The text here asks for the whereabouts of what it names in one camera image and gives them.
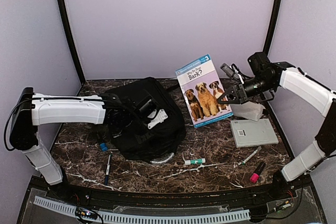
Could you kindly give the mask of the blue capped marker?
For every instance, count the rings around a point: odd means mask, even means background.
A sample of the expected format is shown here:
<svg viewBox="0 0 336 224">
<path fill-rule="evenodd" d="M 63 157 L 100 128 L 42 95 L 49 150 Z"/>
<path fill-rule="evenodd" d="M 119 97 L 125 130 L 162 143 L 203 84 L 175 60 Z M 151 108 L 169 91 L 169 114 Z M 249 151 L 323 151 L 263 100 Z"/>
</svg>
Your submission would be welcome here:
<svg viewBox="0 0 336 224">
<path fill-rule="evenodd" d="M 107 147 L 104 139 L 102 138 L 102 136 L 99 132 L 96 132 L 96 138 L 97 138 L 97 143 L 98 143 L 99 147 L 101 148 L 101 150 L 103 152 L 107 151 L 108 147 Z"/>
</svg>

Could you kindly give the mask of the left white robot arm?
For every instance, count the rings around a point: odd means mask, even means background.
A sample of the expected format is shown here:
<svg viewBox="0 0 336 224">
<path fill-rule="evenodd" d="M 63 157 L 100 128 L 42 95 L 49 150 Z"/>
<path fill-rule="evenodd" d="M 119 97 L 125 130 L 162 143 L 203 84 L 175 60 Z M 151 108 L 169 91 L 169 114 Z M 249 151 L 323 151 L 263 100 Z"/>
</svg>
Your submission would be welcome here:
<svg viewBox="0 0 336 224">
<path fill-rule="evenodd" d="M 166 111 L 148 95 L 136 104 L 122 101 L 113 93 L 85 97 L 53 96 L 35 93 L 26 87 L 12 109 L 4 128 L 4 144 L 8 151 L 19 150 L 53 187 L 63 201 L 74 197 L 74 189 L 66 183 L 61 167 L 45 148 L 38 127 L 54 123 L 90 123 L 107 125 L 113 135 L 133 126 L 132 132 L 146 133 L 168 119 Z"/>
</svg>

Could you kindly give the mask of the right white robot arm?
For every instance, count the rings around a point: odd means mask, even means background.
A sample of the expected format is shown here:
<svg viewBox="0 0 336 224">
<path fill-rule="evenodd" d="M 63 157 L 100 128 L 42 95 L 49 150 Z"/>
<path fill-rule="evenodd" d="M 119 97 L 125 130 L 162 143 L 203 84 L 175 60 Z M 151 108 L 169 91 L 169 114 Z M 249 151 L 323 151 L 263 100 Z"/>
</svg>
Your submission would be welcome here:
<svg viewBox="0 0 336 224">
<path fill-rule="evenodd" d="M 266 91 L 274 93 L 281 87 L 308 102 L 324 117 L 312 144 L 274 173 L 268 195 L 278 200 L 287 193 L 291 181 L 313 171 L 335 152 L 335 91 L 288 62 L 271 62 L 264 52 L 254 53 L 248 63 L 253 77 L 242 74 L 235 65 L 221 65 L 226 75 L 236 79 L 237 83 L 218 98 L 220 104 L 244 104 L 251 97 Z"/>
</svg>

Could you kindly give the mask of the right black frame post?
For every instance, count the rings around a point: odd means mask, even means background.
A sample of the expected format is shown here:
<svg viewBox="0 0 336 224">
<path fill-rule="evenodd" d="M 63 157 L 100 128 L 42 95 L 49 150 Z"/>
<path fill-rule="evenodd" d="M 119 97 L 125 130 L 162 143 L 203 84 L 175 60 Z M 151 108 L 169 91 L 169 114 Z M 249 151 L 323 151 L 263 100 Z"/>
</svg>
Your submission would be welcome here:
<svg viewBox="0 0 336 224">
<path fill-rule="evenodd" d="M 272 43 L 272 39 L 273 39 L 273 36 L 274 36 L 276 24 L 277 24 L 278 14 L 279 14 L 279 10 L 280 10 L 280 4 L 281 4 L 281 0 L 274 0 L 274 2 L 273 2 L 271 17 L 270 17 L 270 21 L 269 21 L 269 26 L 268 26 L 268 30 L 267 30 L 267 34 L 266 34 L 264 47 L 263 47 L 262 52 L 257 52 L 257 60 L 259 60 L 259 59 L 264 60 L 268 56 L 268 53 L 270 51 L 270 46 L 271 46 L 271 43 Z"/>
</svg>

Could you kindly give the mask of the left black frame post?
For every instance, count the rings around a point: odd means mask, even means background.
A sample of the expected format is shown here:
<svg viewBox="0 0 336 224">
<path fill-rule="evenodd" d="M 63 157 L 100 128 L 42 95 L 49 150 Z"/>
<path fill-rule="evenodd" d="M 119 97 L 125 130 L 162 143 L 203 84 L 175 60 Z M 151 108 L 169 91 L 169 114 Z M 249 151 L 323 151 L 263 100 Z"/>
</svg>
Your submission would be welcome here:
<svg viewBox="0 0 336 224">
<path fill-rule="evenodd" d="M 76 70 L 76 74 L 77 74 L 80 84 L 84 85 L 86 82 L 86 79 L 85 79 L 85 75 L 84 75 L 84 72 L 83 72 L 83 69 L 80 63 L 80 59 L 79 59 L 78 52 L 77 52 L 76 45 L 75 45 L 75 40 L 74 40 L 72 30 L 70 27 L 70 21 L 69 21 L 69 17 L 67 13 L 65 0 L 57 0 L 57 4 L 58 4 L 58 9 L 60 13 L 63 30 L 66 36 L 66 41 L 67 41 L 68 48 L 70 51 L 71 59 L 72 59 L 73 65 Z"/>
</svg>

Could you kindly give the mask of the dog picture book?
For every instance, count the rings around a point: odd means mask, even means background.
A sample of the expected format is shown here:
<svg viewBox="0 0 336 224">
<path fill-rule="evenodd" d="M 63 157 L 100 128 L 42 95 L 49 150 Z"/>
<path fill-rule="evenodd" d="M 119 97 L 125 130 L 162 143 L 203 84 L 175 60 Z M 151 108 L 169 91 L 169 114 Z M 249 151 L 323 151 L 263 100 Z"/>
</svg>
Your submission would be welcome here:
<svg viewBox="0 0 336 224">
<path fill-rule="evenodd" d="M 216 92 L 224 92 L 210 55 L 204 55 L 175 71 L 195 128 L 233 115 L 228 104 L 220 105 Z"/>
</svg>

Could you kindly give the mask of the small circuit board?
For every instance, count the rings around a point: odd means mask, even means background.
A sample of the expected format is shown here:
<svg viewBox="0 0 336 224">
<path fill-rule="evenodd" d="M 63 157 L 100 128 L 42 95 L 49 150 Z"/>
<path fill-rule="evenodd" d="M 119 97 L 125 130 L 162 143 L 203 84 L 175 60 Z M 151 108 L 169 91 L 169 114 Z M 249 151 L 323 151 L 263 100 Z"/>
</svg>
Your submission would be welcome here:
<svg viewBox="0 0 336 224">
<path fill-rule="evenodd" d="M 89 219 L 94 219 L 96 220 L 97 219 L 97 214 L 94 213 L 93 211 L 91 210 L 88 210 L 86 208 L 82 208 L 82 207 L 77 207 L 76 210 L 75 210 L 75 215 L 77 217 L 81 217 L 81 218 L 89 218 Z"/>
</svg>

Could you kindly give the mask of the black front rail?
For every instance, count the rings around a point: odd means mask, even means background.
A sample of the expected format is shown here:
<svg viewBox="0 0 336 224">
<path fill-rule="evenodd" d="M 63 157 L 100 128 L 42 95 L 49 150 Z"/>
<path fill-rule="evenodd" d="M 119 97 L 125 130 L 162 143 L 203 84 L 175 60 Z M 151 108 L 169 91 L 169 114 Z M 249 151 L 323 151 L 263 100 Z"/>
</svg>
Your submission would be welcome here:
<svg viewBox="0 0 336 224">
<path fill-rule="evenodd" d="M 257 208 L 273 200 L 296 199 L 303 188 L 312 187 L 310 177 L 301 178 L 283 189 L 272 184 L 240 188 L 232 184 L 220 190 L 218 184 L 209 185 L 191 176 L 181 178 L 142 178 L 138 175 L 127 179 L 112 177 L 105 185 L 103 177 L 96 174 L 85 177 L 80 173 L 67 174 L 69 187 L 74 193 L 70 202 L 97 209 L 117 204 L 136 207 L 207 207 L 229 205 L 231 208 Z"/>
</svg>

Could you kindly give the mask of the black student bag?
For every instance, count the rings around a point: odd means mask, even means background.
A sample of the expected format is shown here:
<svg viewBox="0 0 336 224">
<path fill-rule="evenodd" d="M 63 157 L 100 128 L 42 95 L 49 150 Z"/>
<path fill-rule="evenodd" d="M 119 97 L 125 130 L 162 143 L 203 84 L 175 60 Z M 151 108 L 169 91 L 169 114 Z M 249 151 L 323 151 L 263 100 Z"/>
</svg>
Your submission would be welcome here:
<svg viewBox="0 0 336 224">
<path fill-rule="evenodd" d="M 180 108 L 152 77 L 107 90 L 101 97 L 111 143 L 128 160 L 149 163 L 175 153 L 185 138 Z"/>
</svg>

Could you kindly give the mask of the clear tape roll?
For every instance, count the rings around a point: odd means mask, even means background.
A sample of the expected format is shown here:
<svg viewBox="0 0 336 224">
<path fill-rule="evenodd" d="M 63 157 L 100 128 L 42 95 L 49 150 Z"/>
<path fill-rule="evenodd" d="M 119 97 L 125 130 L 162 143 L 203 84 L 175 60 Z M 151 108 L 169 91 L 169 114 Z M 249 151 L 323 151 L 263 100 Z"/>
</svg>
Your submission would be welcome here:
<svg viewBox="0 0 336 224">
<path fill-rule="evenodd" d="M 161 165 L 164 165 L 164 164 L 167 164 L 168 162 L 171 161 L 171 159 L 175 156 L 175 153 L 174 152 L 171 152 L 171 153 L 167 153 L 167 154 L 164 154 L 163 156 L 159 157 L 159 158 L 155 158 L 155 159 L 152 159 L 150 161 L 150 164 L 151 165 L 154 165 L 154 166 L 161 166 Z"/>
</svg>

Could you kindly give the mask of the thin white green pen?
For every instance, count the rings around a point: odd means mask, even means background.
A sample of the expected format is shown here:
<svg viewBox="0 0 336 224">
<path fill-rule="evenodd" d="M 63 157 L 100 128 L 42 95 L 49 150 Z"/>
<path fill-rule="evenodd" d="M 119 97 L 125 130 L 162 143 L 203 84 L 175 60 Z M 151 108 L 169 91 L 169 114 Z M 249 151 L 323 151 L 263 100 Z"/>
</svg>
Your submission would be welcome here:
<svg viewBox="0 0 336 224">
<path fill-rule="evenodd" d="M 252 157 L 254 157 L 261 150 L 261 146 L 257 147 L 248 157 L 246 157 L 243 161 L 238 163 L 238 166 L 245 165 Z"/>
</svg>

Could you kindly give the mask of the green white glue stick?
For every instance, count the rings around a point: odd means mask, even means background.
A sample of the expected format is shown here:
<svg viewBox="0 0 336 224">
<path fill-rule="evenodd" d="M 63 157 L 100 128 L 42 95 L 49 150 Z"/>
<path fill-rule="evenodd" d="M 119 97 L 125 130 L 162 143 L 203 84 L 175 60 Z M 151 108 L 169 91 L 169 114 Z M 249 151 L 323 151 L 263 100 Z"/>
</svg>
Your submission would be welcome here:
<svg viewBox="0 0 336 224">
<path fill-rule="evenodd" d="M 200 159 L 188 159 L 184 161 L 184 166 L 189 166 L 189 165 L 200 165 L 204 164 L 206 162 L 205 158 L 200 158 Z"/>
</svg>

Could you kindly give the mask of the grey shrink-wrapped notebook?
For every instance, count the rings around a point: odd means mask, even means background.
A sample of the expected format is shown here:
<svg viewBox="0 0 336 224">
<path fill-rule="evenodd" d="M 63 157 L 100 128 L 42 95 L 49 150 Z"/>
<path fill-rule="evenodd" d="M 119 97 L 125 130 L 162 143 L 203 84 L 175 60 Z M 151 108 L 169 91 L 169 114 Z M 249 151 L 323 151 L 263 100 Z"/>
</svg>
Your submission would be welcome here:
<svg viewBox="0 0 336 224">
<path fill-rule="evenodd" d="M 230 126 L 237 148 L 279 143 L 269 119 L 231 120 Z"/>
</svg>

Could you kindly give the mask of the black frame post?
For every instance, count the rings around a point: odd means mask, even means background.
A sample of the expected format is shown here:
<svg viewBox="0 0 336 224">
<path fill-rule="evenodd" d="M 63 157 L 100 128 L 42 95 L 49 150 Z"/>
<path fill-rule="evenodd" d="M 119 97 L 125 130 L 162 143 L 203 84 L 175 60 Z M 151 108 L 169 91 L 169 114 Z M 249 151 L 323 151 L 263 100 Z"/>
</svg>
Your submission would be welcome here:
<svg viewBox="0 0 336 224">
<path fill-rule="evenodd" d="M 270 17 L 270 21 L 269 21 L 269 26 L 268 26 L 268 30 L 267 30 L 267 34 L 266 34 L 264 47 L 263 47 L 262 52 L 257 52 L 257 60 L 259 60 L 259 59 L 264 60 L 268 56 L 268 53 L 270 51 L 270 46 L 271 46 L 271 43 L 272 43 L 272 39 L 273 39 L 273 36 L 274 36 L 276 24 L 277 24 L 278 14 L 279 14 L 279 10 L 280 10 L 280 4 L 281 4 L 281 0 L 274 0 L 274 2 L 273 2 L 271 17 Z"/>
<path fill-rule="evenodd" d="M 69 21 L 69 17 L 67 13 L 65 0 L 57 0 L 57 4 L 58 4 L 58 9 L 60 13 L 63 30 L 66 36 L 66 41 L 67 41 L 68 48 L 70 51 L 71 59 L 72 59 L 73 65 L 76 70 L 76 74 L 77 74 L 80 84 L 84 85 L 86 82 L 86 79 L 85 79 L 85 75 L 84 75 L 84 72 L 83 72 L 83 69 L 80 63 L 80 59 L 79 59 L 78 52 L 77 52 L 76 45 L 75 45 L 75 40 L 74 40 L 72 30 L 70 27 L 70 21 Z"/>
</svg>

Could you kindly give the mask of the pink black highlighter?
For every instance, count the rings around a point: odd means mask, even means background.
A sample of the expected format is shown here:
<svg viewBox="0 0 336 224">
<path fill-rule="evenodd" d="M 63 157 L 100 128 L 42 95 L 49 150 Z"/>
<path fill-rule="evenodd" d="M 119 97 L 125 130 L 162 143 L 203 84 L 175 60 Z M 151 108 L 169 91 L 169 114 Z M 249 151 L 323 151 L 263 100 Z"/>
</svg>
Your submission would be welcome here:
<svg viewBox="0 0 336 224">
<path fill-rule="evenodd" d="M 256 183 L 260 177 L 260 174 L 263 172 L 264 168 L 266 166 L 265 162 L 261 162 L 257 168 L 254 170 L 253 174 L 250 177 L 250 182 Z"/>
</svg>

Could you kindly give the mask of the blue ballpoint pen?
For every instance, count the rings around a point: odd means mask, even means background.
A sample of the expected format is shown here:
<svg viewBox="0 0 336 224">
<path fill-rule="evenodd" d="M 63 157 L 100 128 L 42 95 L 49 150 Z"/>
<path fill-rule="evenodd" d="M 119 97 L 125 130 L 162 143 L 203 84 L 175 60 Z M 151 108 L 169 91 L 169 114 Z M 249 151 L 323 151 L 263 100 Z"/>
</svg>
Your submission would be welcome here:
<svg viewBox="0 0 336 224">
<path fill-rule="evenodd" d="M 109 156 L 108 156 L 108 161 L 107 161 L 106 172 L 105 172 L 105 177 L 104 177 L 104 185 L 105 185 L 105 186 L 108 185 L 108 181 L 109 181 L 111 159 L 112 159 L 112 154 L 109 154 Z"/>
</svg>

